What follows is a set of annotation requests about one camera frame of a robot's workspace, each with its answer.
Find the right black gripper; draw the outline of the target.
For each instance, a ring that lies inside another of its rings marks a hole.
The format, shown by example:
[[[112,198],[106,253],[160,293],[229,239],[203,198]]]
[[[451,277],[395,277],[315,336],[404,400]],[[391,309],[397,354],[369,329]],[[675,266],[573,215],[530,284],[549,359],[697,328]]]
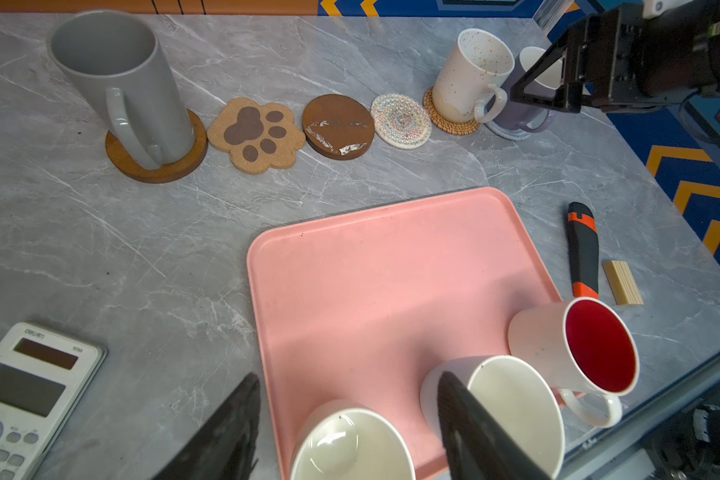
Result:
[[[549,49],[555,62],[536,67]],[[629,3],[590,15],[568,28],[563,47],[524,47],[508,80],[512,104],[569,112],[653,110],[691,94],[720,96],[720,1],[690,1],[652,19]]]

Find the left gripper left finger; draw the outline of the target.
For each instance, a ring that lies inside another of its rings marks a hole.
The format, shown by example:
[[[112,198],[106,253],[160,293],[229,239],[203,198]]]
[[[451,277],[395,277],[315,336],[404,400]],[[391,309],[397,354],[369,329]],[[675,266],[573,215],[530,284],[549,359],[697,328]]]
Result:
[[[201,429],[155,477],[248,479],[256,466],[261,383],[247,374]]]

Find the cork paw-shaped coaster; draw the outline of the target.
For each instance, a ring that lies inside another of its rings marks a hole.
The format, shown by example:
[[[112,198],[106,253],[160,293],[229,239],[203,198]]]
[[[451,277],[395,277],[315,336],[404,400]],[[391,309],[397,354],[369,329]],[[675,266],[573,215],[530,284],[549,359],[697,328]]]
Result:
[[[230,100],[207,134],[214,148],[228,153],[231,163],[250,175],[291,168],[306,144],[288,107],[274,102],[261,105],[244,97]]]

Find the purple mug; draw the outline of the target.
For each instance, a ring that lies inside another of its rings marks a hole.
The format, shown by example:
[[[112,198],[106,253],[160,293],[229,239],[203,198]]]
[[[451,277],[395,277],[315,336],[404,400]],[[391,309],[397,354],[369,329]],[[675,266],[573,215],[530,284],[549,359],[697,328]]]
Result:
[[[502,88],[508,94],[508,80],[505,80]],[[512,104],[509,100],[501,113],[492,121],[505,129],[516,130],[522,129],[530,134],[539,133],[546,130],[554,121],[555,111],[551,111],[541,107],[527,107],[518,104]]]

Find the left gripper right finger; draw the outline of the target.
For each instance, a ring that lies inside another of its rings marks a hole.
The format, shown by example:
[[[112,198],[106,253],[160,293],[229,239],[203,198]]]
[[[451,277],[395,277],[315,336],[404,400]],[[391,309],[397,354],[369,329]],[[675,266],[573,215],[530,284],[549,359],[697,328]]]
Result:
[[[490,413],[449,371],[437,384],[442,443],[455,480],[547,479]]]

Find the grey-blue knitted round coaster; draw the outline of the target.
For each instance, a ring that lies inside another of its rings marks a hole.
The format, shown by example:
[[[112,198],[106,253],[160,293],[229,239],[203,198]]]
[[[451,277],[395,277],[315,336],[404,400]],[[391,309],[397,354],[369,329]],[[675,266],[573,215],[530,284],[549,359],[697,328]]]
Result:
[[[501,127],[498,125],[495,121],[488,122],[486,124],[486,127],[493,132],[494,134],[498,135],[501,138],[518,142],[528,139],[531,134],[529,132],[526,132],[522,129],[516,129],[516,130],[509,130]]]

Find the white embroidered round coaster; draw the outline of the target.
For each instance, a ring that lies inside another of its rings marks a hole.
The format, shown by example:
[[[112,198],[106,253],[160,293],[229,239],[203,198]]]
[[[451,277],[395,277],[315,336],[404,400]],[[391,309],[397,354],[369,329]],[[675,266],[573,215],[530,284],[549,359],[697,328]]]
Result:
[[[432,133],[432,122],[424,107],[401,94],[379,95],[371,104],[375,131],[389,145],[403,150],[423,146]]]

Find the woven rattan round coaster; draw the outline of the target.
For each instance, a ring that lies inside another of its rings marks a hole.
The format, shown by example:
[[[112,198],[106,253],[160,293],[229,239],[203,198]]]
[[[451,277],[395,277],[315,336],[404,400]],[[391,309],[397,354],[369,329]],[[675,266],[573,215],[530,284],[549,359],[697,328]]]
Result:
[[[432,123],[440,130],[457,136],[466,136],[476,132],[481,124],[475,120],[468,122],[458,123],[447,120],[441,116],[435,108],[433,101],[433,88],[430,87],[424,94],[422,99],[422,105],[430,117]]]

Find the grey mug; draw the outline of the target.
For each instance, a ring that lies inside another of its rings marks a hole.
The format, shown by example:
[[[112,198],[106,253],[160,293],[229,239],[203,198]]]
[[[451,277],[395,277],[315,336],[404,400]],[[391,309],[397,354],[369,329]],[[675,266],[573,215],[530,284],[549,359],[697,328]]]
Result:
[[[156,170],[195,142],[158,36],[135,15],[96,10],[60,23],[47,42],[52,61],[133,160]]]

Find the plain brown round coaster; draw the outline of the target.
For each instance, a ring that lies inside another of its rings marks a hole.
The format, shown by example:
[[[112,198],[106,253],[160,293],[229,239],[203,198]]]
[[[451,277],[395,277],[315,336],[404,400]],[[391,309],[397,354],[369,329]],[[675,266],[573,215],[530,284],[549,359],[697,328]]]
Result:
[[[169,183],[189,175],[203,162],[208,150],[208,137],[199,116],[192,110],[188,110],[188,115],[195,139],[191,150],[180,160],[156,170],[147,170],[136,163],[111,132],[108,132],[105,138],[105,149],[108,158],[120,172],[142,183]]]

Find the brown coaster with scratches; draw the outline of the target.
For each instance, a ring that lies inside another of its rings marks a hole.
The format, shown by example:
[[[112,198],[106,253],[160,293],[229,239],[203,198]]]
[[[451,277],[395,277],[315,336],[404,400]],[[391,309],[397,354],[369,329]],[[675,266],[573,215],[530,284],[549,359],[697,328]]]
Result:
[[[302,129],[310,146],[333,160],[364,155],[375,137],[374,120],[358,101],[338,94],[311,100],[302,114]]]

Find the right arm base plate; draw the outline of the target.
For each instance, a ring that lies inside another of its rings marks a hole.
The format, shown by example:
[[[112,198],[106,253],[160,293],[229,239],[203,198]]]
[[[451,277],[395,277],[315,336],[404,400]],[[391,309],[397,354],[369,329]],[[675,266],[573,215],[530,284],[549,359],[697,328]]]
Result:
[[[655,479],[720,479],[720,383],[641,442]]]

